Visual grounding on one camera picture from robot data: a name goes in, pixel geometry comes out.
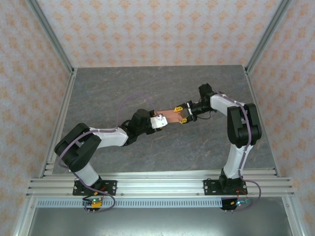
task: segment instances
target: wall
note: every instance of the wall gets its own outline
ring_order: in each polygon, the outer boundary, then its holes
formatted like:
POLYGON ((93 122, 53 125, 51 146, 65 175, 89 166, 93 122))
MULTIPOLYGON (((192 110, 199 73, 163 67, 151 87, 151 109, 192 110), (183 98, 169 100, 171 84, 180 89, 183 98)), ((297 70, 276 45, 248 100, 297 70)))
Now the wall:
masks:
POLYGON ((37 177, 68 73, 25 0, 0 1, 0 235, 37 177))
POLYGON ((315 2, 293 0, 251 74, 273 153, 315 232, 315 2))
POLYGON ((247 65, 281 0, 39 0, 75 67, 247 65))

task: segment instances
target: metal floor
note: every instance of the metal floor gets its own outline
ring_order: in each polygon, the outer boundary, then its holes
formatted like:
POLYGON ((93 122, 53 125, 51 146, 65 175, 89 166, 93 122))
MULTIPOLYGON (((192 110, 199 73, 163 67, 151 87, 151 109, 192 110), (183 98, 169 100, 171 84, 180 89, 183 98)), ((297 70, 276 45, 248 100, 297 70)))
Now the metal floor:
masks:
POLYGON ((29 236, 291 236, 281 198, 225 214, 219 208, 38 208, 29 236))
MULTIPOLYGON (((240 102, 253 101, 240 65, 79 68, 63 136, 81 122, 94 128, 115 127, 118 107, 132 94, 146 95, 157 110, 168 110, 189 100, 198 101, 198 87, 204 83, 240 102)), ((122 108, 119 124, 139 108, 152 110, 144 98, 131 99, 122 108)), ((219 112, 211 116, 185 125, 170 124, 158 133, 140 136, 128 147, 99 149, 92 157, 92 165, 100 173, 221 169, 230 149, 226 117, 219 112)), ((263 134, 245 168, 274 165, 263 134)), ((67 171, 55 165, 53 173, 67 171)))

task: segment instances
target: robotic arm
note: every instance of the robotic arm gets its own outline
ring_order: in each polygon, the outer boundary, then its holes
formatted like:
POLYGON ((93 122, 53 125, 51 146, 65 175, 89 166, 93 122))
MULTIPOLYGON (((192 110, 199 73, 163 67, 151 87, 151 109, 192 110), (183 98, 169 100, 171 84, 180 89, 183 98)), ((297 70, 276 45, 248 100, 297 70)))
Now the robotic arm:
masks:
POLYGON ((227 116, 227 134, 231 142, 228 161, 222 169, 218 181, 212 182, 209 195, 226 194, 235 195, 237 189, 247 192, 243 188, 243 182, 239 175, 242 175, 243 166, 249 151, 261 138, 261 127, 258 119, 256 106, 252 103, 238 103, 229 99, 225 94, 214 92, 209 84, 199 87, 200 100, 196 103, 188 101, 177 106, 173 111, 146 111, 139 109, 117 129, 94 129, 80 123, 75 126, 55 147, 55 153, 60 156, 66 148, 80 135, 91 130, 97 130, 79 139, 63 155, 62 161, 75 173, 87 186, 93 189, 101 189, 102 179, 90 164, 93 153, 98 148, 108 146, 128 146, 137 140, 137 137, 146 133, 147 135, 161 131, 164 126, 172 122, 187 124, 190 121, 197 121, 198 115, 211 111, 219 111, 227 116), (248 133, 244 114, 240 108, 243 106, 249 121, 251 132, 248 133), (249 135, 251 143, 247 147, 249 135), (240 167, 243 153, 246 149, 246 156, 240 167))

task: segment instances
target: black mounting bracket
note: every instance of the black mounting bracket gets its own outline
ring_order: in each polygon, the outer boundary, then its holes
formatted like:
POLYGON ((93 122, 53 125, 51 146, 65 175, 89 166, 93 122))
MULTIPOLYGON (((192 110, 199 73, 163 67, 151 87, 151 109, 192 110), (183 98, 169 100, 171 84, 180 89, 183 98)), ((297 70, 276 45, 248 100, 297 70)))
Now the black mounting bracket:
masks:
POLYGON ((210 178, 203 181, 203 190, 205 195, 244 195, 247 194, 247 186, 241 178, 227 178, 223 169, 219 179, 210 178))
MULTIPOLYGON (((116 180, 102 180, 100 189, 105 193, 109 193, 112 196, 116 195, 117 181, 116 180)), ((93 195, 94 191, 87 189, 79 180, 74 181, 73 196, 89 196, 93 195)))
POLYGON ((244 191, 247 194, 247 186, 246 183, 243 181, 238 181, 234 187, 231 186, 229 192, 224 191, 222 188, 220 181, 218 179, 206 179, 203 181, 203 190, 205 195, 213 196, 213 195, 237 195, 237 189, 244 191))

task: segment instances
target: purple cable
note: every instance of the purple cable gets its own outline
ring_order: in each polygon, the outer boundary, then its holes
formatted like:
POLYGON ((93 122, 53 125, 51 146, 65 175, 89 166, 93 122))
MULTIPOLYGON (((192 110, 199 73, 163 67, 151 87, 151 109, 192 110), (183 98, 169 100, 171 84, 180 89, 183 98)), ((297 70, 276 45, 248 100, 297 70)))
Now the purple cable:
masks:
POLYGON ((212 88, 212 89, 214 90, 214 92, 216 92, 219 96, 223 97, 224 99, 226 99, 226 100, 228 100, 228 101, 230 101, 230 102, 234 102, 236 105, 238 105, 238 106, 241 108, 241 110, 242 110, 242 112, 243 112, 243 114, 244 114, 245 121, 246 121, 246 127, 247 127, 247 131, 248 131, 248 134, 249 134, 249 138, 248 138, 248 142, 247 142, 247 144, 246 144, 245 150, 244 150, 244 152, 243 152, 243 156, 242 156, 241 163, 240 163, 240 165, 239 165, 239 167, 238 167, 238 175, 239 175, 239 177, 240 177, 240 179, 241 179, 242 181, 244 181, 244 182, 250 182, 250 183, 253 183, 253 184, 257 185, 257 187, 258 187, 258 189, 259 189, 259 195, 258 195, 257 200, 256 200, 253 204, 251 204, 250 206, 245 207, 245 208, 241 208, 241 209, 236 209, 236 210, 234 210, 234 211, 243 211, 243 210, 249 209, 249 208, 253 207, 254 205, 256 205, 256 204, 258 203, 260 197, 261 197, 261 188, 260 188, 259 184, 258 184, 257 182, 255 182, 255 181, 253 181, 253 180, 246 180, 246 179, 243 179, 243 177, 242 177, 242 175, 241 175, 241 168, 242 168, 242 165, 243 165, 244 160, 245 160, 246 151, 247 151, 248 147, 250 146, 250 144, 251 144, 251 142, 252 142, 252 133, 251 133, 250 122, 249 122, 249 120, 248 120, 246 111, 245 111, 245 109, 244 109, 244 107, 242 106, 241 103, 235 101, 235 100, 232 99, 232 98, 229 98, 228 96, 223 96, 223 95, 222 95, 220 92, 218 92, 214 87, 211 86, 211 88, 212 88))
MULTIPOLYGON (((125 103, 126 101, 128 101, 130 98, 132 98, 132 97, 134 97, 134 96, 144 97, 145 99, 147 99, 147 100, 150 102, 150 104, 152 105, 154 111, 156 110, 156 109, 155 109, 155 106, 154 106, 153 103, 152 103, 152 101, 151 101, 149 98, 147 98, 146 96, 144 96, 144 95, 141 95, 141 94, 134 94, 134 95, 131 95, 131 96, 127 97, 127 98, 121 103, 121 105, 119 106, 118 114, 117 114, 117 120, 116 120, 116 127, 115 127, 114 129, 112 129, 112 130, 95 129, 95 130, 90 130, 90 131, 88 131, 88 132, 86 132, 86 133, 81 134, 81 135, 78 136, 76 139, 74 139, 74 140, 63 150, 63 152, 61 153, 61 155, 59 156, 59 158, 58 158, 58 160, 57 160, 58 165, 59 165, 60 167, 62 167, 62 168, 68 169, 67 166, 65 166, 65 165, 63 165, 63 164, 61 163, 61 160, 62 160, 63 156, 66 154, 66 152, 69 151, 69 149, 70 149, 77 141, 79 141, 79 140, 82 139, 83 137, 85 137, 85 136, 87 136, 87 135, 89 135, 89 134, 92 134, 92 133, 113 133, 113 132, 115 132, 115 131, 117 130, 117 128, 118 128, 119 116, 120 116, 120 111, 121 111, 121 109, 122 109, 122 106, 124 105, 124 103, 125 103)), ((101 194, 103 194, 103 195, 109 196, 109 197, 111 197, 111 198, 113 199, 114 202, 113 202, 113 204, 112 204, 110 207, 103 208, 103 209, 100 209, 100 210, 95 211, 95 212, 107 211, 107 210, 112 209, 112 208, 115 206, 116 200, 115 200, 115 198, 114 198, 111 194, 105 193, 105 192, 103 192, 103 191, 100 191, 100 190, 91 188, 90 186, 86 185, 86 184, 78 177, 78 175, 77 175, 76 173, 73 173, 73 174, 80 180, 80 182, 81 182, 87 189, 90 189, 91 191, 94 191, 94 192, 101 193, 101 194)), ((89 212, 89 210, 87 209, 87 204, 88 204, 88 203, 85 204, 84 210, 87 211, 87 212, 89 212)))

